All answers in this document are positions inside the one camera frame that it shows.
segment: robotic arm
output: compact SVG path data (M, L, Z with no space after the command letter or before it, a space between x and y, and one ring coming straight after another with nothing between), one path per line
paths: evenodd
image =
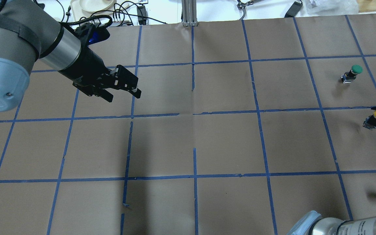
M41 59L72 80L88 96L111 102L107 88L122 89L140 98L138 78L121 65L106 68L88 48L96 36L109 37L106 28L85 23L73 30L59 23L30 0L0 1L0 112L20 103L34 62Z

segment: white floor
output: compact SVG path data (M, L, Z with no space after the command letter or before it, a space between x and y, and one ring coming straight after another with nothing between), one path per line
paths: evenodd
M70 0L59 1L63 4L65 10L67 10L68 6L70 5ZM55 0L38 0L38 2L46 4L45 11L53 18L61 20L63 12L60 5ZM244 19L283 18L293 2L294 0L264 0L252 6L247 6L247 14ZM198 21L238 20L242 16L242 12L237 9L236 4L236 0L197 0L197 19ZM150 0L146 5L146 9L148 10L148 16L151 18L155 18L169 24L181 22L181 0ZM129 13L136 14L136 7L132 6ZM297 14L297 17L303 16L313 16L307 13L305 4L301 11ZM137 17L132 17L132 19L136 24ZM149 20L148 23L160 24L152 20Z

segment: white plastic bag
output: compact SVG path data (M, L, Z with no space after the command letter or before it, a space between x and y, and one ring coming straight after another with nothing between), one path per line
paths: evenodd
M356 0L304 0L309 15L352 15L359 11Z

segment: bottle with green cap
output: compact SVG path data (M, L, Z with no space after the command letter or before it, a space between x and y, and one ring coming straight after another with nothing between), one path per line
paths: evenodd
M362 67L360 65L353 65L349 72L345 72L342 76L343 83L351 83L353 80L356 79L358 74L362 73Z

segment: bottle label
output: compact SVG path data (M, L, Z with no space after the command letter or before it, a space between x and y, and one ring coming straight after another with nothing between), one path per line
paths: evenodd
M373 235L373 225L375 218L357 220L339 227L337 235Z

